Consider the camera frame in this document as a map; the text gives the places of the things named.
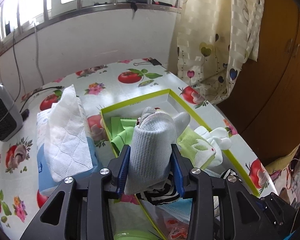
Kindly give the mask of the red snack packet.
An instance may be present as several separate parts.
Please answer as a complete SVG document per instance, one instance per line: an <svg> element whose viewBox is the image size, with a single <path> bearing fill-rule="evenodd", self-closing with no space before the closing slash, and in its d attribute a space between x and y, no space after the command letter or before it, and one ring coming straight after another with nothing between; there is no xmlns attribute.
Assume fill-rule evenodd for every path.
<svg viewBox="0 0 300 240"><path fill-rule="evenodd" d="M167 239L187 239L189 230L188 221L178 220L173 217L164 218L163 233Z"/></svg>

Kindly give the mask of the green plastic jar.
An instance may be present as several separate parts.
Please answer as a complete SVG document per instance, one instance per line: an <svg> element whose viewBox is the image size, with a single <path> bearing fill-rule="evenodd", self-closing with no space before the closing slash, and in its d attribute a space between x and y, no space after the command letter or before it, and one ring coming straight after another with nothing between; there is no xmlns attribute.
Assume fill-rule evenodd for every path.
<svg viewBox="0 0 300 240"><path fill-rule="evenodd" d="M157 236L151 232L141 230L127 230L114 235L114 240L156 240Z"/></svg>

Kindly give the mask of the black binder clip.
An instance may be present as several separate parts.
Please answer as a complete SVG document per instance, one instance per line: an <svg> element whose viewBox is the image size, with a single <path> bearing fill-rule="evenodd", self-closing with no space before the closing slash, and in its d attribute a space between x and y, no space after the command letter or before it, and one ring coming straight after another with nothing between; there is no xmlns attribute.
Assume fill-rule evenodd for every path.
<svg viewBox="0 0 300 240"><path fill-rule="evenodd" d="M157 60L157 59L153 59L153 58L145 58L142 59L142 62L135 62L133 63L134 66L143 66L143 65L148 65L151 64L153 66L161 66L162 64Z"/></svg>

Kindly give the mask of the blue face mask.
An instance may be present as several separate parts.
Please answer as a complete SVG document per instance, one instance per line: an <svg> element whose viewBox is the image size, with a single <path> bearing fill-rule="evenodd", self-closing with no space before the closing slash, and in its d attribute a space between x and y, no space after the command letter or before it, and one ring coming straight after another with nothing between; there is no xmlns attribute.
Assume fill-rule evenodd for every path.
<svg viewBox="0 0 300 240"><path fill-rule="evenodd" d="M182 199L158 206L176 219L189 224L191 218L192 199Z"/></svg>

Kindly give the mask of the grey space heater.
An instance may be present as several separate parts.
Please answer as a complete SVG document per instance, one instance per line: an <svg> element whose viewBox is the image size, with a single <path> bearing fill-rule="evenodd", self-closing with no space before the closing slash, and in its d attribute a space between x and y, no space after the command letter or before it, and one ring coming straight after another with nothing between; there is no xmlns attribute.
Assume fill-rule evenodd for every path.
<svg viewBox="0 0 300 240"><path fill-rule="evenodd" d="M11 139L23 126L23 118L9 92L0 83L0 141Z"/></svg>

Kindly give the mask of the blue tissue pack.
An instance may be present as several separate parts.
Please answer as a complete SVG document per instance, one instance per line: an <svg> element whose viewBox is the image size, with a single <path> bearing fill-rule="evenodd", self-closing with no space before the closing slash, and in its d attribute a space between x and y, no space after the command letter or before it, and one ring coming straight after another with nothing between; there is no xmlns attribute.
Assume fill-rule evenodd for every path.
<svg viewBox="0 0 300 240"><path fill-rule="evenodd" d="M37 114L38 191L50 196L67 177L82 179L96 172L96 154L87 116L74 86Z"/></svg>

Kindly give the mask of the small black white striped sock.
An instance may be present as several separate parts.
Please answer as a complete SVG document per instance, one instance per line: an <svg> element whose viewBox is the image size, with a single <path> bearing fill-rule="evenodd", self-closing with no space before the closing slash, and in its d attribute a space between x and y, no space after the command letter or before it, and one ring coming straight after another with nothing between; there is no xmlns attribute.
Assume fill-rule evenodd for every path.
<svg viewBox="0 0 300 240"><path fill-rule="evenodd" d="M136 197L139 200L144 200L154 206L158 206L176 202L180 199L180 194L175 187L173 173L170 172L167 180L163 184L163 188L143 191L137 193Z"/></svg>

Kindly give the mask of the grey sock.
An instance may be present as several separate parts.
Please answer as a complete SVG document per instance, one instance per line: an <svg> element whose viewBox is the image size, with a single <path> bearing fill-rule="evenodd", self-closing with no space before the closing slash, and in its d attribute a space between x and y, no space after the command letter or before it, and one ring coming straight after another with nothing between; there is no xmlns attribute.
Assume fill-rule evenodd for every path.
<svg viewBox="0 0 300 240"><path fill-rule="evenodd" d="M171 145L177 143L190 120L187 112L170 116L153 107L143 110L130 145L125 194L163 188L171 170Z"/></svg>

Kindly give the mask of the brown wooden cabinet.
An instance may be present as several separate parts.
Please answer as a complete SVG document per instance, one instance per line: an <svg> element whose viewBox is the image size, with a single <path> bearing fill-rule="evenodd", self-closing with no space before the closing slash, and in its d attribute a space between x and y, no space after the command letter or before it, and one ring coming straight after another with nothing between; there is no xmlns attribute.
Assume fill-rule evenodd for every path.
<svg viewBox="0 0 300 240"><path fill-rule="evenodd" d="M265 0L258 59L218 107L264 165L300 144L300 0Z"/></svg>

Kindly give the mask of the heart pattern curtain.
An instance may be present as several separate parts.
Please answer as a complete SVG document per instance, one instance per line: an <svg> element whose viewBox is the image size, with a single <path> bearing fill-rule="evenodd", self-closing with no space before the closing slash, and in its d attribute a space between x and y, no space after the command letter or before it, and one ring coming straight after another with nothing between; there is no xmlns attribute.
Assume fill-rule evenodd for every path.
<svg viewBox="0 0 300 240"><path fill-rule="evenodd" d="M181 95L199 108L227 99L257 60L264 0L184 0L176 26Z"/></svg>

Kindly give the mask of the green white cloth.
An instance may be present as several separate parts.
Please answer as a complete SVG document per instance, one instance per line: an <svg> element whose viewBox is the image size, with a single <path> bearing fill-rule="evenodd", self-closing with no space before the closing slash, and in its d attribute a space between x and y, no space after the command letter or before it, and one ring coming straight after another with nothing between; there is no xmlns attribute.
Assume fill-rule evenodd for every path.
<svg viewBox="0 0 300 240"><path fill-rule="evenodd" d="M189 127L179 136L177 144L181 155L202 170L208 167L216 155L214 147Z"/></svg>

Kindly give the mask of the white bunny sock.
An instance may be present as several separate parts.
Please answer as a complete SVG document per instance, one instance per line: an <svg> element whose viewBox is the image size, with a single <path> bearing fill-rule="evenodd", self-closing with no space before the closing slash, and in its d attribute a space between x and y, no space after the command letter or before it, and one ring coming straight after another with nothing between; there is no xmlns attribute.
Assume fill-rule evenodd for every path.
<svg viewBox="0 0 300 240"><path fill-rule="evenodd" d="M215 158L207 168L221 165L223 162L222 150L228 150L232 146L232 141L228 136L227 130L218 127L209 132L205 127L199 126L194 131L207 140L216 150Z"/></svg>

